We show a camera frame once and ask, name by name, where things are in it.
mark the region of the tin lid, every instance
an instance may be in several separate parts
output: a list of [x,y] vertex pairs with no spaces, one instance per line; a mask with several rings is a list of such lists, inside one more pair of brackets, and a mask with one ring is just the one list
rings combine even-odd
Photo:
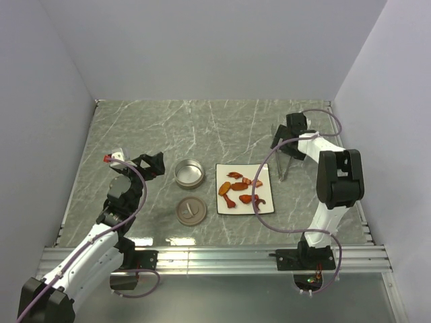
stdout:
[[200,224],[207,215],[207,205],[199,197],[188,196],[176,206],[178,220],[189,227]]

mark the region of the metal tongs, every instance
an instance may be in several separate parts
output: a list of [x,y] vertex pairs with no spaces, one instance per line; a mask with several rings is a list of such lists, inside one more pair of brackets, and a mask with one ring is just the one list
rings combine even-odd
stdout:
[[[274,124],[271,125],[271,136],[274,138],[275,136],[275,126]],[[278,180],[280,182],[284,182],[287,177],[288,177],[288,172],[289,172],[289,167],[290,167],[290,162],[292,161],[292,156],[289,156],[289,161],[288,161],[288,166],[286,168],[286,170],[284,171],[284,174],[281,174],[281,164],[280,164],[280,156],[279,156],[280,152],[277,149],[275,151],[275,162],[277,163],[277,171],[278,171]]]

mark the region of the metal rail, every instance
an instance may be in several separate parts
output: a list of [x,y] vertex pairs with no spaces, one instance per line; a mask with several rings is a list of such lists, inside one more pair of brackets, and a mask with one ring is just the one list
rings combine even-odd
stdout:
[[[226,247],[137,247],[157,250],[157,271],[161,275],[262,275],[306,273],[277,271],[276,249],[296,246],[226,246]],[[73,248],[45,248],[36,278],[41,278],[63,261]],[[338,248],[333,248],[339,256]],[[391,273],[392,268],[384,246],[345,246],[341,263],[343,273]]]

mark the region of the marble table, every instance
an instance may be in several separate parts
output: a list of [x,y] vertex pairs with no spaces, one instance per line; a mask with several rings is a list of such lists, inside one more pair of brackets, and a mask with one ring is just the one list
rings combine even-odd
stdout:
[[[138,245],[296,243],[299,234],[270,231],[252,215],[218,215],[215,172],[217,163],[261,163],[271,145],[271,125],[285,123],[287,113],[309,108],[327,107],[323,101],[308,100],[100,101],[59,246],[77,246],[93,226],[116,176],[103,163],[103,156],[117,147],[128,148],[131,157],[164,152],[166,173],[148,182],[146,205],[127,234]],[[313,129],[333,131],[326,114],[309,112],[307,117]],[[185,158],[196,159],[205,168],[205,182],[195,190],[183,190],[174,181],[174,167]],[[281,154],[280,160],[284,170],[288,157]],[[279,182],[273,157],[269,172],[275,213],[265,219],[281,228],[307,228],[318,203],[317,164],[309,158],[293,160],[288,179]],[[198,196],[207,203],[207,217],[195,227],[183,226],[176,218],[175,207],[186,196]],[[344,216],[337,237],[342,244],[366,242],[357,207]]]

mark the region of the metal container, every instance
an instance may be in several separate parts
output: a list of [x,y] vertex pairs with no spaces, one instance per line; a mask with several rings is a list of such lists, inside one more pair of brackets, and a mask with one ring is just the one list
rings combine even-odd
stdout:
[[202,165],[194,159],[184,159],[175,167],[174,177],[181,188],[191,190],[203,182],[205,171]]

